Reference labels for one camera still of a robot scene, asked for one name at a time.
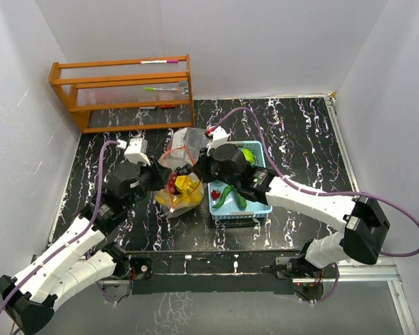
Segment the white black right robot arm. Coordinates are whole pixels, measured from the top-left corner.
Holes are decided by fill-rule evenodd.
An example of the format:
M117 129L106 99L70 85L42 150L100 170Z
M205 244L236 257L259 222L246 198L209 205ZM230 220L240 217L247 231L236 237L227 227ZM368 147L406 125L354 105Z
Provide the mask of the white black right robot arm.
M381 206L369 196L330 195L290 185L274 170L250 164L231 143L201 150L192 171L205 183L220 181L232 186L246 200L290 209L334 228L334 234L308 241L296 257L275 261L271 271L276 275L313 277L342 260L377 263L390 224Z

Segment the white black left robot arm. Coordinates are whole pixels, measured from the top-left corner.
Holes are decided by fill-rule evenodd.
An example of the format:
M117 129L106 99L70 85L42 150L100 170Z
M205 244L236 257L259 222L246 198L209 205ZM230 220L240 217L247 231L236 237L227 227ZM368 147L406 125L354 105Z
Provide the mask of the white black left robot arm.
M14 276L0 277L0 312L6 312L23 334L36 334L68 299L95 282L130 270L127 254L111 242L84 260L126 220L128 211L150 191L168 183L171 170L155 159L150 164L125 162L107 180L56 242Z

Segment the red grape bunch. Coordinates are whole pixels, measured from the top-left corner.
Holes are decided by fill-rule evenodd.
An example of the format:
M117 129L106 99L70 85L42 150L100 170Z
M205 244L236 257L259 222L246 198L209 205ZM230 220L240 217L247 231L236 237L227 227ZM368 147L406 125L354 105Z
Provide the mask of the red grape bunch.
M175 172L171 173L168 178L168 183L167 183L167 192L169 194L176 195L178 193L176 185L175 185L176 179L177 179L177 174Z

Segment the black grape bunch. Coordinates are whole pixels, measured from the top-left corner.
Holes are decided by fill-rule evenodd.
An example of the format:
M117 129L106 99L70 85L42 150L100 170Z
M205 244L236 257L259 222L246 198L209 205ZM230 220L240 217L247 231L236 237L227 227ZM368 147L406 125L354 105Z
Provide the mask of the black grape bunch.
M175 169L175 173L176 173L177 175L179 175L179 176L182 176L182 175L189 175L189 174L191 174L191 173L192 173L192 166L191 166L191 165L189 165L189 164L187 164L187 165L184 165L184 166L182 166L182 167L177 167L177 168Z

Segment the yellow banana bunch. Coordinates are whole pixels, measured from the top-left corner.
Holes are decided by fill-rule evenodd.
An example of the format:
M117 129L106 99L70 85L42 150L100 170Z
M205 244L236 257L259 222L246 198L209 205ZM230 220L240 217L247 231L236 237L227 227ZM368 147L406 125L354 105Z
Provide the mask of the yellow banana bunch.
M203 185L193 174L177 175L175 182L178 193L169 194L166 187L154 193L154 199L168 208L192 207L200 204L203 198Z

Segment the clear zip top bag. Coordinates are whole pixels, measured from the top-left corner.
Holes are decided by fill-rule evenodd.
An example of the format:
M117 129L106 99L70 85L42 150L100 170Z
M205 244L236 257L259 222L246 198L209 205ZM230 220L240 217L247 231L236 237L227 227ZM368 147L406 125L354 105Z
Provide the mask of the clear zip top bag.
M174 133L166 152L161 155L159 163L171 169L171 173L165 188L154 192L154 199L166 217L176 218L201 203L204 188L192 167L208 141L205 130L183 128Z

